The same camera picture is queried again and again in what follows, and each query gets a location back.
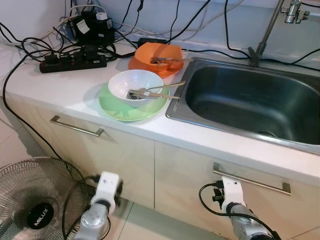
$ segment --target orange plate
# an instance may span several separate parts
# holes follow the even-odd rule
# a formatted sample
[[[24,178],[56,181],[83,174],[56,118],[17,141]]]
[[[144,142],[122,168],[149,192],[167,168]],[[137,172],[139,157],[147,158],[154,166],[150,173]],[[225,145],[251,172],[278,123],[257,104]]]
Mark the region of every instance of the orange plate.
[[[150,63],[151,58],[174,58],[180,59],[183,57],[183,52],[178,45],[168,45],[157,42],[146,42],[140,46],[134,53],[135,59],[146,64],[151,71],[165,71],[170,68],[170,63],[157,64]]]
[[[132,70],[132,69],[147,70],[147,71],[150,71],[150,72],[157,74],[160,78],[164,79],[164,78],[167,78],[171,75],[174,75],[174,74],[180,72],[180,70],[184,67],[184,65],[185,65],[185,63],[183,61],[179,61],[174,64],[174,68],[168,68],[165,71],[151,71],[146,64],[144,64],[143,62],[140,62],[135,57],[133,57],[133,58],[131,58],[131,60],[128,64],[128,68],[130,70]]]

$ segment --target sink drain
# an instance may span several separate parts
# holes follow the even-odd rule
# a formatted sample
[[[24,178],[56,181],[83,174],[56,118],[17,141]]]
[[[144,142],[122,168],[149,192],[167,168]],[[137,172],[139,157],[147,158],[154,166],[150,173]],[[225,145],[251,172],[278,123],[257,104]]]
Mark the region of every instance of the sink drain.
[[[262,134],[268,137],[273,137],[273,138],[277,138],[277,135],[273,134],[272,132],[269,131],[259,131],[258,134]]]

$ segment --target electric fan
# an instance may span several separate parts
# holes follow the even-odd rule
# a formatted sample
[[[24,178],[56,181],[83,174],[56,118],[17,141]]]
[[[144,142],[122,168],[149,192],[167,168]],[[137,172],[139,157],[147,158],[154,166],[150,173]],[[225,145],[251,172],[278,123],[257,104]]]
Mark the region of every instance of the electric fan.
[[[67,231],[87,202],[85,180],[69,162],[35,157],[5,166],[0,169],[0,239],[63,240],[63,214]]]

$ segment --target faucet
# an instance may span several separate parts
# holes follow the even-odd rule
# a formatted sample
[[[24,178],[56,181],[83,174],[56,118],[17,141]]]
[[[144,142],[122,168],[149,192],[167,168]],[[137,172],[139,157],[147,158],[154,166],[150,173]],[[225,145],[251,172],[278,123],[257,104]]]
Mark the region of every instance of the faucet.
[[[282,7],[284,4],[284,1],[285,0],[279,0],[278,4],[276,5],[273,15],[271,17],[270,23],[256,51],[254,51],[252,47],[248,48],[249,55],[251,58],[251,60],[249,61],[249,64],[251,66],[259,66],[260,59],[267,46],[267,40],[276,23],[279,13],[286,14],[286,18],[284,20],[286,24],[293,24],[293,23],[300,24],[301,20],[308,19],[307,16],[310,14],[310,12],[301,8],[301,4],[302,4],[301,0],[292,0],[289,8]]]

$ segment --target green plate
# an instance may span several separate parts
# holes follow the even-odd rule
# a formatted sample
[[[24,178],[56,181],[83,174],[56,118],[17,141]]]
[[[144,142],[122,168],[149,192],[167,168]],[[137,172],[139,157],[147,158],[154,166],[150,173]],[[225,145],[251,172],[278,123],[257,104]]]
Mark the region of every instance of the green plate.
[[[170,90],[164,88],[161,94],[169,95]],[[168,101],[167,98],[158,98],[150,101],[148,104],[133,107],[124,104],[121,100],[111,94],[108,83],[102,86],[99,93],[99,102],[102,109],[110,117],[119,121],[139,121],[157,114]]]

